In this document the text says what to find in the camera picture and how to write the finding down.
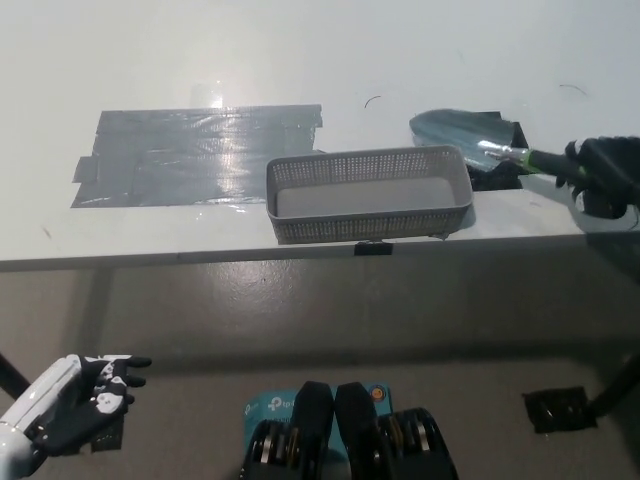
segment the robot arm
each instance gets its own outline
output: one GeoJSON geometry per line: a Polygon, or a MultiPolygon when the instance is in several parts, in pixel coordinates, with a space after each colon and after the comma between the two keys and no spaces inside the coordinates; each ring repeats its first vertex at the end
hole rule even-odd
{"type": "Polygon", "coordinates": [[[135,400],[127,388],[145,384],[127,368],[150,364],[130,355],[57,360],[0,418],[0,480],[29,476],[117,423],[135,400]]]}

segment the gray floor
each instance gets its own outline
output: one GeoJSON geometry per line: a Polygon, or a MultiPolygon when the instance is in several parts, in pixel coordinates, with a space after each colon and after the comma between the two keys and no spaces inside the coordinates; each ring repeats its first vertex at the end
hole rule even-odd
{"type": "Polygon", "coordinates": [[[245,401],[307,379],[383,381],[396,409],[427,407],[461,479],[637,478],[638,397],[539,436],[521,394],[598,392],[639,350],[640,287],[586,248],[476,256],[0,275],[0,347],[30,379],[69,352],[156,361],[123,451],[36,478],[235,478],[245,401]]]}

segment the white table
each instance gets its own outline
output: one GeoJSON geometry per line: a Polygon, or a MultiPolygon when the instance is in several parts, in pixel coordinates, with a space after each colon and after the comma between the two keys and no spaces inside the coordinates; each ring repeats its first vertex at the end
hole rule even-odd
{"type": "MultiPolygon", "coordinates": [[[[278,246],[264,205],[72,210],[73,171],[111,109],[320,103],[325,151],[409,146],[409,119],[444,107],[500,110],[553,151],[637,134],[637,18],[635,0],[4,2],[0,269],[352,255],[278,246]]],[[[396,251],[634,225],[528,191],[476,194],[475,214],[396,251]]]]}

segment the black glove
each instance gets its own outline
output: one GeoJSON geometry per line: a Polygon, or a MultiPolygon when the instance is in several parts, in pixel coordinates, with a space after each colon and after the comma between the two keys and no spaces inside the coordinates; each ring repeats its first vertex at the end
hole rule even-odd
{"type": "MultiPolygon", "coordinates": [[[[586,172],[588,188],[576,188],[574,200],[585,213],[620,218],[627,205],[640,205],[640,138],[600,137],[571,142],[565,155],[586,172]]],[[[566,183],[558,178],[556,185],[566,183]]]]}
{"type": "Polygon", "coordinates": [[[613,204],[640,204],[640,138],[588,138],[569,143],[565,154],[613,204]]]}
{"type": "Polygon", "coordinates": [[[77,357],[81,366],[78,397],[69,411],[49,422],[34,444],[47,456],[65,455],[120,421],[135,398],[129,387],[145,385],[141,377],[129,374],[129,368],[151,365],[148,358],[131,355],[77,357]]]}

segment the gray plastic basket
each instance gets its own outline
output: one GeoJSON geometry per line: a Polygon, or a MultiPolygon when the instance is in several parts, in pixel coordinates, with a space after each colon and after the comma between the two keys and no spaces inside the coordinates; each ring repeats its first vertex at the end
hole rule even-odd
{"type": "Polygon", "coordinates": [[[473,193],[456,147],[279,158],[267,165],[267,210],[281,244],[448,235],[473,193]]]}

